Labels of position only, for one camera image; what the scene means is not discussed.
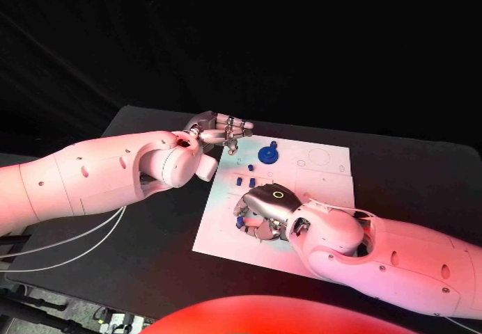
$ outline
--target red object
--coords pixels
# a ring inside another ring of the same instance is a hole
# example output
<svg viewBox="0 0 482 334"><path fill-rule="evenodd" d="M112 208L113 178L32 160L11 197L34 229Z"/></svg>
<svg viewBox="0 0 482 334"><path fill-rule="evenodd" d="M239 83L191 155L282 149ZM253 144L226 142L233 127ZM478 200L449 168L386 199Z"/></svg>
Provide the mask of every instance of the red object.
<svg viewBox="0 0 482 334"><path fill-rule="evenodd" d="M409 329L335 306L278 296L207 301L168 315L142 334L371 333Z"/></svg>

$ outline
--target black background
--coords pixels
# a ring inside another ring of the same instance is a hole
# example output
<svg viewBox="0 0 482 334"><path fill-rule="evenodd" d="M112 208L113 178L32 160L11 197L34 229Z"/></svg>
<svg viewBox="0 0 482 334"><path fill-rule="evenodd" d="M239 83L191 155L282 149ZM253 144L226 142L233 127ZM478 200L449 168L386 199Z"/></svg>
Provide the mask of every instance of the black background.
<svg viewBox="0 0 482 334"><path fill-rule="evenodd" d="M0 151L99 137L127 104L481 151L474 31L455 8L5 0Z"/></svg>

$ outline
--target floor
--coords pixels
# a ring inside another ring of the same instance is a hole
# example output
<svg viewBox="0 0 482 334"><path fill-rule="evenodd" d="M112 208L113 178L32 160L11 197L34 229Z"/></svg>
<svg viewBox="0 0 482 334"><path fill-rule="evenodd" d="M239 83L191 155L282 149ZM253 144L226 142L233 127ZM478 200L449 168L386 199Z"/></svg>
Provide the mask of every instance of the floor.
<svg viewBox="0 0 482 334"><path fill-rule="evenodd" d="M45 310L51 315L61 317L63 319L73 319L86 328L99 332L101 325L99 324L96 320L93 320L93 315L100 307L99 305L90 304L90 303L86 303L84 301L64 297L42 289L34 289L29 296L38 299L45 299L48 302L55 303L55 304L68 303L68 309L64 312L52 310L51 308L41 308L41 309ZM25 322L16 319L12 323L8 334L26 334L26 333L28 334L60 334L61 331L44 325L35 325L35 324L31 324L29 322Z"/></svg>

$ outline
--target cable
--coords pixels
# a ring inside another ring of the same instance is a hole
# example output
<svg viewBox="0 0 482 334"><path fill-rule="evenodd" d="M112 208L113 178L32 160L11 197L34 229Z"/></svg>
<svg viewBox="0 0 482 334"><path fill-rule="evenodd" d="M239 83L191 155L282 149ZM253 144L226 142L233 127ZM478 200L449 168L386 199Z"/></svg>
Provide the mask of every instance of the cable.
<svg viewBox="0 0 482 334"><path fill-rule="evenodd" d="M104 242L104 240L109 238L109 236L112 235L116 227L117 227L117 224L119 222L122 221L122 218L123 218L123 215L125 215L125 212L126 212L126 207L122 207L120 210L123 210L123 212L120 213L120 216L119 216L119 219L117 219L117 222L112 228L112 230L109 231L109 233L106 234L106 237L100 240L100 242L91 247L90 250L87 250L86 252L83 252L83 254L80 254L77 257L74 257L73 259L70 259L68 261L60 263L60 264L55 264L54 266L50 266L50 267L45 267L45 268L38 268L38 269L24 269L24 270L0 270L0 273L31 273L34 271L42 271L42 270L48 270L48 269L52 269L55 267L60 267L60 266L64 266L64 264L67 263L71 263L73 261L75 261L77 259L80 259L86 254L88 254L97 247L99 245Z"/></svg>
<svg viewBox="0 0 482 334"><path fill-rule="evenodd" d="M113 217L109 218L109 220L106 220L106 222L103 222L103 224L100 224L96 228L93 228L91 230L88 230L86 233L80 234L77 237L74 238L70 238L61 242L57 242L55 244L50 245L50 246L44 246L41 248L37 248L37 249L32 249L32 250L28 250L25 252L19 252L19 253L12 253L12 254L8 254L8 255L0 255L0 259L6 258L6 257L12 257L12 256L18 256L18 255L24 255L24 254L29 254L29 253L35 253L35 252L39 252L51 247L55 247L55 246L60 246L63 244L67 244L68 242L74 241L75 239L78 238L83 238L86 237L86 235L88 235L90 233L93 233L96 230L99 230L113 219L114 217L120 214L122 210L123 210L125 207L122 207L117 212L114 213Z"/></svg>
<svg viewBox="0 0 482 334"><path fill-rule="evenodd" d="M334 209L358 211L358 212L363 212L364 214L367 214L370 217L377 217L371 212L368 212L366 210L361 210L361 209L355 209L354 207L338 207L337 205L331 205L331 204L319 202L314 198L309 198L309 200L312 200L315 203L319 203L321 205L325 205L327 207L331 207Z"/></svg>
<svg viewBox="0 0 482 334"><path fill-rule="evenodd" d="M477 333L477 334L482 334L480 331L477 331L475 329L472 329L471 327L467 327L459 321L455 321L452 318L445 317L445 319L451 320L456 325L459 325L462 328L465 328L468 331Z"/></svg>

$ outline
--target robotic hand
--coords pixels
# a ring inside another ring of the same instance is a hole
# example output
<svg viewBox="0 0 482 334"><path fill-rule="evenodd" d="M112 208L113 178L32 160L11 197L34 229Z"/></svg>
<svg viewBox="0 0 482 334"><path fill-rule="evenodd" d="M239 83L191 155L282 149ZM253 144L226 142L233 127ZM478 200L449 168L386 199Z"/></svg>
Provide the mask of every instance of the robotic hand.
<svg viewBox="0 0 482 334"><path fill-rule="evenodd" d="M435 316L482 319L482 248L416 224L364 210L302 203L279 184L250 190L234 209L260 226L239 225L262 240L286 234L311 272L397 306ZM355 218L347 211L360 211Z"/></svg>
<svg viewBox="0 0 482 334"><path fill-rule="evenodd" d="M214 144L237 152L237 139L253 135L253 123L208 111L184 131L148 132L93 139L45 158L0 168L0 235L39 221L99 214L153 193L210 181Z"/></svg>

